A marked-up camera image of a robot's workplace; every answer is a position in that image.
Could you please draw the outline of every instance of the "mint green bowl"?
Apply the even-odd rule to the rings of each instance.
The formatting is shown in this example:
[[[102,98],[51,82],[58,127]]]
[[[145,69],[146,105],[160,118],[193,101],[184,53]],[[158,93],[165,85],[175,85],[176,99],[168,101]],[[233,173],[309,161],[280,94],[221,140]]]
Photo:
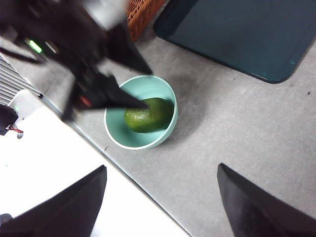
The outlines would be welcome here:
[[[124,121],[125,109],[106,109],[104,113],[105,129],[109,137],[120,147],[130,150],[140,150],[159,145],[172,133],[178,118],[176,96],[171,86],[155,76],[138,76],[127,80],[120,88],[139,100],[159,97],[171,100],[174,112],[169,126],[160,131],[137,133],[132,131]]]

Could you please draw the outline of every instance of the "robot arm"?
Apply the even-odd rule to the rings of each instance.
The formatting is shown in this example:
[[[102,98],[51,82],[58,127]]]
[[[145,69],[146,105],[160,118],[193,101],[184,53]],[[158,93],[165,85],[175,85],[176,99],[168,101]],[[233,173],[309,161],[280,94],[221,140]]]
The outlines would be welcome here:
[[[125,0],[0,0],[1,36],[32,53],[26,57],[0,48],[3,54],[31,63],[54,60],[75,76],[62,120],[74,111],[146,105],[123,92],[113,76],[97,64],[105,58],[151,74],[131,42]]]

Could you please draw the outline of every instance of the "led indicator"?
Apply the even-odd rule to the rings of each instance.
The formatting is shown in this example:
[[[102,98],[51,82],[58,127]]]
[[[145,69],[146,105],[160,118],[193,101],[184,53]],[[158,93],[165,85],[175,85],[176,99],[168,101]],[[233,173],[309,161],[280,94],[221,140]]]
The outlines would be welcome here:
[[[30,40],[29,45],[32,49],[34,49],[37,53],[41,53],[41,48],[33,41]]]

